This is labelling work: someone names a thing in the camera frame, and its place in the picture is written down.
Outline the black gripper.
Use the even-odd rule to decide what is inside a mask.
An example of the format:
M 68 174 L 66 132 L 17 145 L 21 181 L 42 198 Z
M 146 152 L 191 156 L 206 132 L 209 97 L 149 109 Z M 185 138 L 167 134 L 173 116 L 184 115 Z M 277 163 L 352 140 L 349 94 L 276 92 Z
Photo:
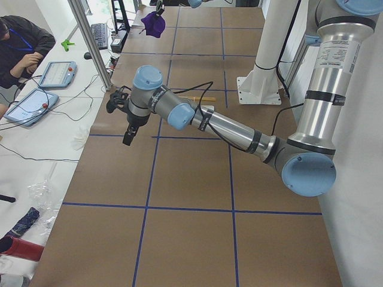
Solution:
M 165 11 L 163 0 L 157 0 L 156 2 L 156 14 L 162 14 Z
M 130 146 L 134 140 L 135 134 L 138 132 L 138 129 L 146 125 L 148 120 L 149 115 L 139 116 L 129 111 L 127 113 L 127 121 L 129 125 L 123 137 L 123 144 Z

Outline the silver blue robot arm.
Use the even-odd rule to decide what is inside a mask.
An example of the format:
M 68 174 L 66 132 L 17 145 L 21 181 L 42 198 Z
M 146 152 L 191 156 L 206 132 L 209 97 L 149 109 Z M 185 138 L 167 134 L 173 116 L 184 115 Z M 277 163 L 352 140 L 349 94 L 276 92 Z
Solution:
M 192 125 L 216 135 L 240 151 L 273 167 L 292 192 L 316 197 L 336 180 L 332 137 L 362 42 L 371 36 L 382 13 L 381 1 L 310 1 L 306 42 L 319 48 L 296 131 L 286 139 L 267 135 L 216 110 L 179 97 L 163 84 L 151 65 L 137 69 L 123 111 L 130 145 L 151 114 L 182 130 Z
M 191 7 L 191 8 L 197 8 L 199 7 L 203 2 L 203 0 L 151 0 L 150 6 L 156 8 L 156 14 L 160 16 L 164 11 L 165 7 Z

